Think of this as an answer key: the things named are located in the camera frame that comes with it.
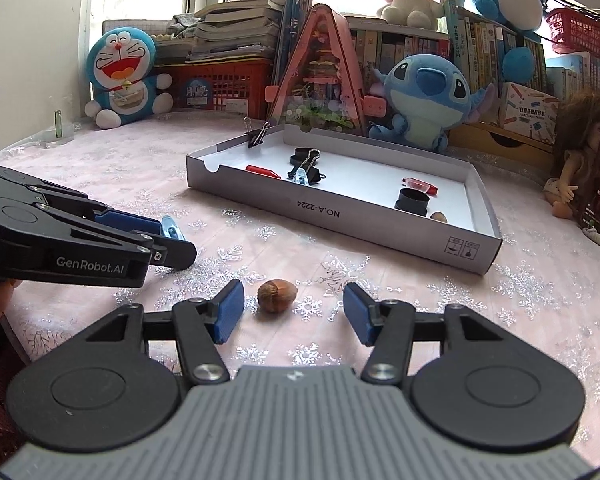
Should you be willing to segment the pink triangular miniature house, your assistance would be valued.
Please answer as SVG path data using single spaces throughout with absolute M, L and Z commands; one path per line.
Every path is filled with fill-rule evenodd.
M 274 125 L 356 136 L 366 136 L 366 119 L 387 108 L 365 93 L 347 19 L 324 3 L 312 6 L 282 81 L 268 86 L 264 98 Z

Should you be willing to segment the light blue hair clip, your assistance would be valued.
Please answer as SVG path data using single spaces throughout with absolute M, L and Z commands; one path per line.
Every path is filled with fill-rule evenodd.
M 161 233 L 163 237 L 173 238 L 174 240 L 185 240 L 185 236 L 170 216 L 163 216 L 161 219 Z
M 288 172 L 288 180 L 298 185 L 310 186 L 311 182 L 306 170 L 302 167 L 294 167 Z

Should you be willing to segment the Stitch plush toy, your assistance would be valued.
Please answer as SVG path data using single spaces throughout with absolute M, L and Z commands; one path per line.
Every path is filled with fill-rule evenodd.
M 460 69 L 434 54 L 407 56 L 389 73 L 374 75 L 394 115 L 390 127 L 370 125 L 368 136 L 439 154 L 448 147 L 448 131 L 478 122 L 496 96 L 495 84 L 472 92 Z

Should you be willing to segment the row of upright books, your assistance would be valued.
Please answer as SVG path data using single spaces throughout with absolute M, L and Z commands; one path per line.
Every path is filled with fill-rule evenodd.
M 374 66 L 388 73 L 404 56 L 436 54 L 460 68 L 471 90 L 476 91 L 489 82 L 504 84 L 503 60 L 506 53 L 516 47 L 516 34 L 453 3 L 447 3 L 444 10 L 436 30 L 390 25 L 382 18 L 349 15 L 347 21 L 364 72 Z M 576 10 L 591 18 L 600 18 L 600 14 L 593 11 Z M 546 19 L 535 38 L 524 37 L 524 46 L 531 51 L 535 62 L 527 87 L 554 94 L 562 100 L 583 88 L 600 92 L 600 58 L 586 51 L 556 53 Z

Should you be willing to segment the brown haired doll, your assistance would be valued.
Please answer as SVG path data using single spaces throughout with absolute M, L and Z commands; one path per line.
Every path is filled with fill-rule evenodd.
M 553 166 L 543 194 L 556 218 L 571 219 L 579 209 L 600 146 L 600 93 L 582 90 L 558 108 Z

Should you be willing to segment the red plastic crate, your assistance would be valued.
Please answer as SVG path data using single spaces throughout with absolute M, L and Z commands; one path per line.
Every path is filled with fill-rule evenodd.
M 216 110 L 252 119 L 268 116 L 264 90 L 271 81 L 272 62 L 266 58 L 156 65 L 151 73 L 172 77 L 168 91 L 176 110 Z

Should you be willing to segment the Doraemon plush toy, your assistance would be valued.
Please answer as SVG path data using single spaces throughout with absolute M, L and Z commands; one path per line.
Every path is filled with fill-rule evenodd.
M 86 59 L 94 96 L 84 113 L 99 129 L 114 129 L 149 115 L 169 113 L 169 74 L 151 75 L 155 41 L 135 27 L 118 27 L 97 40 Z

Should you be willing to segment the red clear clip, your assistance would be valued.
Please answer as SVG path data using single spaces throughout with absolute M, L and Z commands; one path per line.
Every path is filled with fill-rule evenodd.
M 416 178 L 403 178 L 402 184 L 407 188 L 425 193 L 428 196 L 436 196 L 438 194 L 438 188 L 431 183 Z

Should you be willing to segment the small binder clip on tray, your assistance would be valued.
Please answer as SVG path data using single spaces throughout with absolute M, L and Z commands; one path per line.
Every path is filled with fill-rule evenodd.
M 264 137 L 268 132 L 268 128 L 271 127 L 271 123 L 266 120 L 262 125 L 257 126 L 249 116 L 245 116 L 244 126 L 246 128 L 248 148 L 255 148 L 263 143 Z

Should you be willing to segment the stack of books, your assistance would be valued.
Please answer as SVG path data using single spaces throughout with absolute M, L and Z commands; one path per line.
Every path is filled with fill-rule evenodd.
M 274 58 L 303 23 L 313 0 L 221 0 L 175 15 L 155 36 L 159 65 L 260 56 Z

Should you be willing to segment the black round cap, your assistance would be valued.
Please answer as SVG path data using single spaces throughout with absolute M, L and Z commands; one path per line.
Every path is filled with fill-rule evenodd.
M 401 188 L 394 208 L 426 217 L 429 196 L 416 188 Z

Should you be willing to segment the white patterned carton box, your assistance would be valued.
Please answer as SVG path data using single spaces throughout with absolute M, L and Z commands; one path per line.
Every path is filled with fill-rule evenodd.
M 544 92 L 506 82 L 498 108 L 498 125 L 529 139 L 553 145 L 559 100 Z

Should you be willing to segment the wooden drawer box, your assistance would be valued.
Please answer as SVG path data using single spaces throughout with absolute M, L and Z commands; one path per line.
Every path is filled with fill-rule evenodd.
M 548 174 L 553 165 L 553 148 L 528 136 L 498 126 L 475 122 L 461 124 L 448 133 L 449 146 L 500 156 Z

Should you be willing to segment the red basket on shelf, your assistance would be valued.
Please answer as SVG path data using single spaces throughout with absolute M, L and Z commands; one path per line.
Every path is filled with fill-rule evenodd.
M 586 51 L 600 58 L 600 18 L 573 8 L 558 8 L 548 12 L 546 22 L 556 53 Z

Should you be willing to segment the large black binder clip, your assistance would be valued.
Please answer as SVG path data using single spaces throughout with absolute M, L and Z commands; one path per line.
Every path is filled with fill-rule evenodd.
M 326 176 L 317 168 L 317 163 L 320 160 L 321 154 L 321 151 L 317 148 L 297 148 L 289 159 L 291 169 L 294 167 L 302 167 L 306 170 L 311 185 L 320 183 L 321 180 L 326 178 Z

